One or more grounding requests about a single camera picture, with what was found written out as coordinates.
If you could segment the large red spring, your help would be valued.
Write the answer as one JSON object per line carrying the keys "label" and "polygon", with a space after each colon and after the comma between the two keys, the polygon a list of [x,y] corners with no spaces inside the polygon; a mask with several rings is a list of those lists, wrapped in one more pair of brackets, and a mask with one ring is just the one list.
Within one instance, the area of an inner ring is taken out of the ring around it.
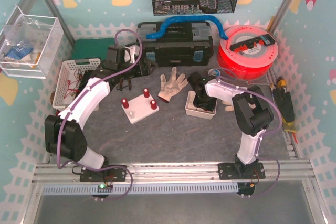
{"label": "large red spring", "polygon": [[127,109],[129,107],[129,103],[127,99],[122,99],[121,103],[124,109]]}
{"label": "large red spring", "polygon": [[145,98],[148,98],[150,96],[150,92],[148,88],[144,88],[143,89],[143,95]]}
{"label": "large red spring", "polygon": [[151,109],[152,110],[156,110],[157,109],[157,103],[156,103],[155,100],[151,100],[150,105],[151,105]]}

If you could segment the white peg board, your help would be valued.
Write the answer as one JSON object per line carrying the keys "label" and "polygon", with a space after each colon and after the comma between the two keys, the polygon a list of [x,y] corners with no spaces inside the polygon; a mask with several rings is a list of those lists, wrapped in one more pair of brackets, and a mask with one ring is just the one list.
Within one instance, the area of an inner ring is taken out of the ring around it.
{"label": "white peg board", "polygon": [[154,100],[151,94],[148,98],[145,98],[144,95],[142,94],[132,100],[128,100],[129,107],[127,109],[124,109],[121,103],[121,107],[124,110],[125,115],[127,116],[131,124],[134,124],[140,120],[143,120],[146,117],[160,110],[158,104],[157,104],[156,110],[151,109],[151,105],[150,105],[151,100]]}

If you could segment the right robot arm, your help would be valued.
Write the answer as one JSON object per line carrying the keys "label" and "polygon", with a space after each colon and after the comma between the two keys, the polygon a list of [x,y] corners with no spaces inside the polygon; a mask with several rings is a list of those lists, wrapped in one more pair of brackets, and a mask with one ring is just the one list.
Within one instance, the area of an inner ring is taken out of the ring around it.
{"label": "right robot arm", "polygon": [[274,119],[269,102],[262,98],[258,86],[242,88],[234,86],[219,77],[203,78],[198,72],[192,73],[188,83],[195,92],[193,106],[197,110],[214,112],[217,100],[233,106],[236,122],[241,130],[240,147],[233,163],[219,163],[221,180],[265,179],[263,164],[258,160],[262,135]]}

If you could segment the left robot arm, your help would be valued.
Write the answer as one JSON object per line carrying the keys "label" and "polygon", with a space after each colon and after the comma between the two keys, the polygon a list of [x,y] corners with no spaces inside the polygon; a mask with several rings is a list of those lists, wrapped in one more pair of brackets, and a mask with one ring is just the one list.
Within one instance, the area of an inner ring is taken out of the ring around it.
{"label": "left robot arm", "polygon": [[83,133],[85,123],[99,103],[124,77],[139,77],[135,71],[142,60],[141,44],[129,46],[112,45],[106,60],[91,72],[91,75],[73,102],[58,115],[45,119],[45,148],[56,155],[59,169],[64,168],[60,158],[93,172],[111,169],[103,155],[88,147]]}

